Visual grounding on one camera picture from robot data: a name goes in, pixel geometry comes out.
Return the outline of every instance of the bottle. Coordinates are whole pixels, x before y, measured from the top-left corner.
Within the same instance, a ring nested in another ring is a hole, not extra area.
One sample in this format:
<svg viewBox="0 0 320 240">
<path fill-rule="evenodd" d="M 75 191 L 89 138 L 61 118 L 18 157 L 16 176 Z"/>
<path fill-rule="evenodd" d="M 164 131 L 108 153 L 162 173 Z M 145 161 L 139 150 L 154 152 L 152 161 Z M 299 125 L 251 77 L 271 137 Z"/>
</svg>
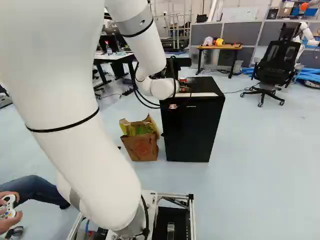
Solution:
<svg viewBox="0 0 320 240">
<path fill-rule="evenodd" d="M 112 55 L 112 49 L 109 47 L 108 41 L 105 41 L 105 49 L 108 55 Z"/>
</svg>

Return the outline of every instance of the wooden desk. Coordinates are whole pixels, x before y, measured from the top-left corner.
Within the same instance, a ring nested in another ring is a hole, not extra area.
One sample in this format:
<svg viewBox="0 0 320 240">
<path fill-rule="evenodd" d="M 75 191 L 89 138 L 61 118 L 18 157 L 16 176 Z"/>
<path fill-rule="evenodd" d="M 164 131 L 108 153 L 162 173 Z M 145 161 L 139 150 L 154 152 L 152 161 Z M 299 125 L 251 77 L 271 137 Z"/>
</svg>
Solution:
<svg viewBox="0 0 320 240">
<path fill-rule="evenodd" d="M 233 54 L 233 61 L 231 65 L 231 70 L 229 73 L 229 79 L 232 77 L 234 72 L 235 63 L 238 56 L 238 50 L 242 49 L 242 44 L 223 44 L 222 46 L 197 46 L 196 49 L 199 49 L 199 59 L 198 59 L 198 71 L 195 75 L 198 75 L 201 73 L 203 68 L 201 68 L 201 55 L 203 50 L 212 50 L 212 49 L 220 49 L 220 50 L 232 50 L 234 52 Z"/>
</svg>

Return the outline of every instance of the black cabinet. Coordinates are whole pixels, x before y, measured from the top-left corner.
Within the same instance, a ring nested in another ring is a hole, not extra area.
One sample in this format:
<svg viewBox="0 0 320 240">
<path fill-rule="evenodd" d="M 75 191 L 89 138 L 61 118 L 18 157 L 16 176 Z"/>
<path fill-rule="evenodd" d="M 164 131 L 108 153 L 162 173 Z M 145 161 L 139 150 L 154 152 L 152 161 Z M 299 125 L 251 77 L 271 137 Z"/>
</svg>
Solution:
<svg viewBox="0 0 320 240">
<path fill-rule="evenodd" d="M 190 77 L 187 86 L 160 101 L 166 158 L 209 162 L 225 96 L 212 77 Z"/>
</svg>

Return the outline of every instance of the shoe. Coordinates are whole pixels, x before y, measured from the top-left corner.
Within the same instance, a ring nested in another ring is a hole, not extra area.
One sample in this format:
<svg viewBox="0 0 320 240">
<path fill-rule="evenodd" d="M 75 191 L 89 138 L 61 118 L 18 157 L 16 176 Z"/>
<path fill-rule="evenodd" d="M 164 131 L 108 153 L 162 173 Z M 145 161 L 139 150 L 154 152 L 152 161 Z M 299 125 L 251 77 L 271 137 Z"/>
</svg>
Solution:
<svg viewBox="0 0 320 240">
<path fill-rule="evenodd" d="M 70 203 L 68 203 L 68 204 L 65 204 L 65 205 L 60 205 L 59 208 L 61 210 L 65 210 L 65 209 L 69 208 L 70 206 L 71 206 Z"/>
</svg>

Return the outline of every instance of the hand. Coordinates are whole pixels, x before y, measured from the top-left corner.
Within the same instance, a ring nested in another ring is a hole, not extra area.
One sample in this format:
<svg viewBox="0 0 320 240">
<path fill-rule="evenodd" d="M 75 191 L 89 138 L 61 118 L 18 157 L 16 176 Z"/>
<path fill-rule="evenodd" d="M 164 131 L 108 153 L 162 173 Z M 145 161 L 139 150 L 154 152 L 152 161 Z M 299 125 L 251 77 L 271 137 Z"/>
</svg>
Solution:
<svg viewBox="0 0 320 240">
<path fill-rule="evenodd" d="M 10 194 L 15 195 L 15 201 L 17 203 L 19 202 L 20 196 L 19 193 L 17 193 L 16 191 L 2 191 L 0 192 L 0 205 L 4 205 L 6 203 L 6 201 L 2 200 L 2 198 Z"/>
<path fill-rule="evenodd" d="M 20 200 L 19 193 L 15 191 L 2 191 L 0 192 L 0 205 L 4 205 L 6 203 L 6 201 L 2 200 L 2 198 L 10 194 L 15 195 L 15 201 L 17 203 L 19 202 Z M 6 210 L 7 210 L 6 208 L 3 208 L 2 210 L 0 210 L 0 215 L 4 214 Z M 22 211 L 17 211 L 14 217 L 0 220 L 0 235 L 7 232 L 11 226 L 20 222 L 22 216 L 23 216 Z"/>
<path fill-rule="evenodd" d="M 0 211 L 0 214 L 3 214 L 6 212 L 6 209 L 3 209 Z M 23 214 L 22 211 L 17 211 L 14 217 L 0 220 L 0 235 L 6 233 L 11 226 L 16 225 L 18 222 L 20 222 Z"/>
</svg>

